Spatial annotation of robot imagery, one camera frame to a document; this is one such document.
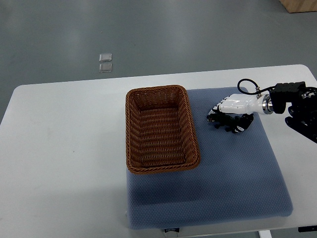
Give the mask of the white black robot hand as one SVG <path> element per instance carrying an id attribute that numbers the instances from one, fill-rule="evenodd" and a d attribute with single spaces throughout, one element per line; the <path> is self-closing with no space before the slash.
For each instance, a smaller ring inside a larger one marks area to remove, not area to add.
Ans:
<path id="1" fill-rule="evenodd" d="M 232 94 L 218 104 L 216 104 L 208 113 L 224 113 L 230 116 L 248 115 L 253 117 L 254 114 L 270 115 L 273 113 L 273 105 L 270 95 L 247 95 Z"/>

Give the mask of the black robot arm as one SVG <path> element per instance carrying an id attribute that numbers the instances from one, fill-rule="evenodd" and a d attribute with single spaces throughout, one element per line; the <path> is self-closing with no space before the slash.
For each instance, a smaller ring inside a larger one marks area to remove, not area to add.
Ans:
<path id="1" fill-rule="evenodd" d="M 307 87 L 305 82 L 278 83 L 269 90 L 269 95 L 276 114 L 288 110 L 290 116 L 286 124 L 310 139 L 317 141 L 317 89 Z"/>

